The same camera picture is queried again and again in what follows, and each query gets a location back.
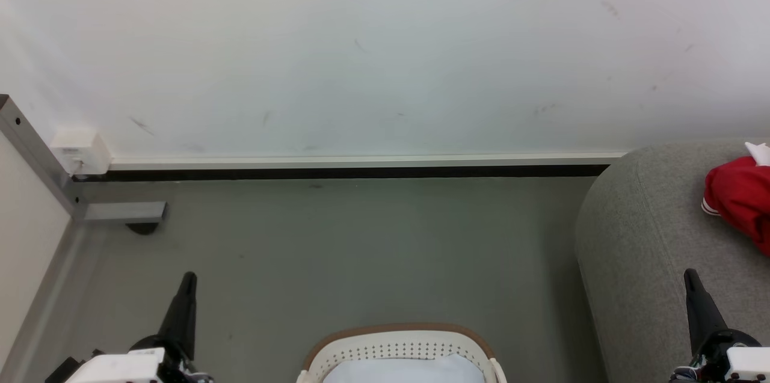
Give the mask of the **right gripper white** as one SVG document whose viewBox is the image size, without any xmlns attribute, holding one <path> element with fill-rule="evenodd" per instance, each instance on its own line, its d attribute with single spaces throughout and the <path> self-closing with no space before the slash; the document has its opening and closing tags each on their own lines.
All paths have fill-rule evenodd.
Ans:
<svg viewBox="0 0 770 383">
<path fill-rule="evenodd" d="M 693 358 L 674 369 L 670 383 L 770 383 L 770 347 L 729 330 L 698 272 L 684 273 L 686 311 Z"/>
</svg>

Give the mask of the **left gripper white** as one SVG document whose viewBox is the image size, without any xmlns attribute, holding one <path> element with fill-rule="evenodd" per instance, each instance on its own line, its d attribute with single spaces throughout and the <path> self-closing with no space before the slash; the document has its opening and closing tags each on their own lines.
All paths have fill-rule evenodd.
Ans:
<svg viewBox="0 0 770 383">
<path fill-rule="evenodd" d="M 196 346 L 197 276 L 184 273 L 158 337 L 146 337 L 121 355 L 95 355 L 63 383 L 212 383 L 193 364 Z"/>
</svg>

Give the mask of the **red garment with white trim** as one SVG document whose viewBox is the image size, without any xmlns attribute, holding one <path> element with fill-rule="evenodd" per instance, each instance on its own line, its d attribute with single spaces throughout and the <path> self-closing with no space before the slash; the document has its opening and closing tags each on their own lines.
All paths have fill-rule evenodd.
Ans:
<svg viewBox="0 0 770 383">
<path fill-rule="evenodd" d="M 770 145 L 745 143 L 749 155 L 709 171 L 702 210 L 720 216 L 770 257 Z"/>
</svg>

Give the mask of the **white laundry basket brown rim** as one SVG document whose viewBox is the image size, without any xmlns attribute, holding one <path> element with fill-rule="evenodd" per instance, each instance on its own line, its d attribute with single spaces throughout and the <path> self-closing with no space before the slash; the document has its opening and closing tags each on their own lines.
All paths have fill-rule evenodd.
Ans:
<svg viewBox="0 0 770 383">
<path fill-rule="evenodd" d="M 508 383 L 489 343 L 465 326 L 451 323 L 388 323 L 330 334 L 303 362 L 296 383 L 322 383 L 344 361 L 437 360 L 458 355 L 479 369 L 484 383 Z"/>
</svg>

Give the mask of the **pale blue clothing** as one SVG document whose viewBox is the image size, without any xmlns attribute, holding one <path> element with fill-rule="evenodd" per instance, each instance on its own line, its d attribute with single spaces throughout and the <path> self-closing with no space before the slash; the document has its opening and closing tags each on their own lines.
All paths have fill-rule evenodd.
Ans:
<svg viewBox="0 0 770 383">
<path fill-rule="evenodd" d="M 322 383 L 485 383 L 471 361 L 459 355 L 433 360 L 369 359 L 336 366 Z"/>
</svg>

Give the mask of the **grey fabric sofa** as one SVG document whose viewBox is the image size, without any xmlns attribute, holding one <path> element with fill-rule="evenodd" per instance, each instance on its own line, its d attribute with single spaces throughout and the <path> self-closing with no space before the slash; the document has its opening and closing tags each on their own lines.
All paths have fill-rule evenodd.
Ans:
<svg viewBox="0 0 770 383">
<path fill-rule="evenodd" d="M 738 139 L 652 145 L 589 189 L 576 257 L 609 383 L 668 383 L 691 360 L 688 268 L 730 328 L 770 346 L 770 258 L 701 208 L 707 172 L 743 155 Z"/>
</svg>

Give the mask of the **white and black baseboard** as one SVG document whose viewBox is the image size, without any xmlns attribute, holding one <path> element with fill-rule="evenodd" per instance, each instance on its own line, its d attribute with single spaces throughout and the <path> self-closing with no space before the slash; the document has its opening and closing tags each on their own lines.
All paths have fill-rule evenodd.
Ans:
<svg viewBox="0 0 770 383">
<path fill-rule="evenodd" d="M 75 174 L 75 183 L 202 180 L 594 177 L 621 152 L 539 155 L 385 156 L 378 158 L 160 159 L 115 161 L 105 174 Z"/>
</svg>

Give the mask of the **white wall socket box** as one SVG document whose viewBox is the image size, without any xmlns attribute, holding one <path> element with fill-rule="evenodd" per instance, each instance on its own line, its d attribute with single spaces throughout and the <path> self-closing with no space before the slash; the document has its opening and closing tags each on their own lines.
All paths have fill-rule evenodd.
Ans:
<svg viewBox="0 0 770 383">
<path fill-rule="evenodd" d="M 112 163 L 102 137 L 86 127 L 61 128 L 48 147 L 70 176 L 106 174 Z"/>
</svg>

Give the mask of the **grey metal frame post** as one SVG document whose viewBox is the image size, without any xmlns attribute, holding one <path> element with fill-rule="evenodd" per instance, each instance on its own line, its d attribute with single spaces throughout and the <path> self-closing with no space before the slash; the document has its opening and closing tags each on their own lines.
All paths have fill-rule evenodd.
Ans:
<svg viewBox="0 0 770 383">
<path fill-rule="evenodd" d="M 158 225 L 165 218 L 168 203 L 164 201 L 89 203 L 82 196 L 81 184 L 71 179 L 6 94 L 0 94 L 0 132 L 75 221 L 115 222 L 133 227 Z"/>
</svg>

